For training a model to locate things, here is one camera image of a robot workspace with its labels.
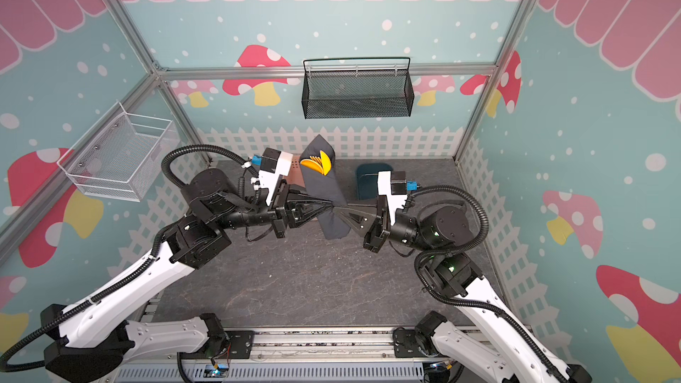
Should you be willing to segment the black paper napkin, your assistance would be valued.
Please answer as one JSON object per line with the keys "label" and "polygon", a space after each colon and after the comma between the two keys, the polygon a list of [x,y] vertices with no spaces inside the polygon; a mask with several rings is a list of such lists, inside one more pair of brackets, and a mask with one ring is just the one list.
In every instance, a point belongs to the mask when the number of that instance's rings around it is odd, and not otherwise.
{"label": "black paper napkin", "polygon": [[[307,193],[312,197],[331,200],[335,206],[345,206],[347,201],[342,193],[341,186],[334,170],[335,151],[322,135],[317,135],[308,144],[301,154],[300,161],[301,159],[310,158],[312,156],[319,157],[320,151],[324,151],[330,157],[333,168],[327,176],[323,176],[314,170],[310,170],[309,168],[300,165]],[[317,221],[319,221],[322,232],[328,240],[342,239],[349,234],[349,226],[347,226],[342,219],[336,217],[332,211],[318,216]]]}

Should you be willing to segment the orange plastic spoon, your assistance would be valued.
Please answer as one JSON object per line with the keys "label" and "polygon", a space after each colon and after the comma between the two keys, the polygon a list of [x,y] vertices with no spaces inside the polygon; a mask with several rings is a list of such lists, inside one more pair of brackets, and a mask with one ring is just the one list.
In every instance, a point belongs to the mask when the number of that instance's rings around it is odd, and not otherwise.
{"label": "orange plastic spoon", "polygon": [[317,156],[312,156],[310,158],[301,159],[300,165],[305,167],[305,168],[309,168],[310,170],[314,170],[315,172],[323,175],[322,174],[322,168],[321,168],[320,162],[319,162],[319,157],[317,157]]}

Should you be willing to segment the orange plastic fork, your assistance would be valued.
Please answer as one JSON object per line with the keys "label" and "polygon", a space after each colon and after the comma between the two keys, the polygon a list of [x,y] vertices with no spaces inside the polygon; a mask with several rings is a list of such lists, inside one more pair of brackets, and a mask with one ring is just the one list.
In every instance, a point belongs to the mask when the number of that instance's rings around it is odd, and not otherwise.
{"label": "orange plastic fork", "polygon": [[327,176],[332,170],[333,164],[330,157],[324,151],[319,152],[319,162],[322,168],[322,174]]}

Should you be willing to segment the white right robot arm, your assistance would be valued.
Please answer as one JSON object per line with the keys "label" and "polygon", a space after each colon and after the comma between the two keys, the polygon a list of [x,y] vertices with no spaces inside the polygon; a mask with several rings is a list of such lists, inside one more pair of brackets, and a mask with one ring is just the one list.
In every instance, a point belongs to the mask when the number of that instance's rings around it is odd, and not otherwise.
{"label": "white right robot arm", "polygon": [[381,195],[336,206],[333,213],[363,235],[372,251],[387,241],[418,251],[413,267],[424,290],[463,312],[489,342],[483,345],[431,311],[415,328],[424,355],[447,356],[486,382],[592,381],[583,366],[560,359],[519,321],[468,255],[489,232],[489,218],[470,193],[436,185],[397,204]]}

